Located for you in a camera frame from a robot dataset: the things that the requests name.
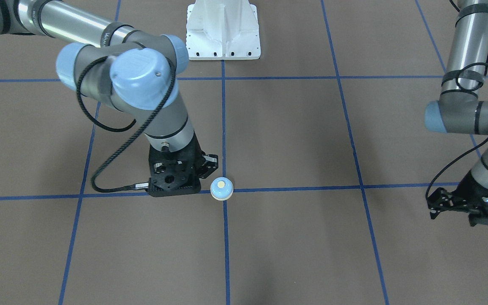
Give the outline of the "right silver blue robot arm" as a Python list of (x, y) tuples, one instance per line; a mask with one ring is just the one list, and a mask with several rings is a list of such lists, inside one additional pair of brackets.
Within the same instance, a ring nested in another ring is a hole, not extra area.
[(182, 40), (153, 36), (62, 0), (0, 0), (0, 35), (45, 36), (68, 42), (56, 60), (60, 81), (101, 129), (138, 130), (93, 174), (95, 181), (139, 136), (150, 143), (153, 182), (206, 178), (217, 155), (202, 151), (179, 92), (188, 66)]

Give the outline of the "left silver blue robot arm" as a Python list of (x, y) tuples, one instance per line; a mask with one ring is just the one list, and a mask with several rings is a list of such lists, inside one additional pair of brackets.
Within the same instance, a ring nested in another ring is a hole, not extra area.
[[(488, 0), (459, 0), (452, 5), (458, 15), (446, 72), (439, 99), (426, 106), (424, 123), (436, 133), (485, 136), (462, 154), (467, 156), (488, 143)], [(430, 218), (447, 211), (462, 212), (472, 227), (488, 226), (488, 149), (455, 190), (432, 191), (444, 172), (440, 170), (426, 189)]]

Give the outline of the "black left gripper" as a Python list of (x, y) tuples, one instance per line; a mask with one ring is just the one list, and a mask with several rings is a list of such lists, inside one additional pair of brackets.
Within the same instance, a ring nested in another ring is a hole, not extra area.
[(435, 220), (441, 212), (469, 211), (469, 225), (488, 226), (488, 189), (480, 185), (469, 172), (464, 176), (454, 194), (438, 188), (426, 195), (430, 218)]

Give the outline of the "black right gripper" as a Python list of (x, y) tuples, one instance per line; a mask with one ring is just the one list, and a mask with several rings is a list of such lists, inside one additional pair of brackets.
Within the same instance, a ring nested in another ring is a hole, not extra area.
[(209, 177), (219, 167), (218, 155), (205, 154), (197, 138), (192, 138), (183, 149), (175, 152), (150, 147), (151, 176), (163, 169), (172, 169), (172, 164), (177, 164), (179, 161), (186, 169), (193, 167), (193, 174), (201, 179)]

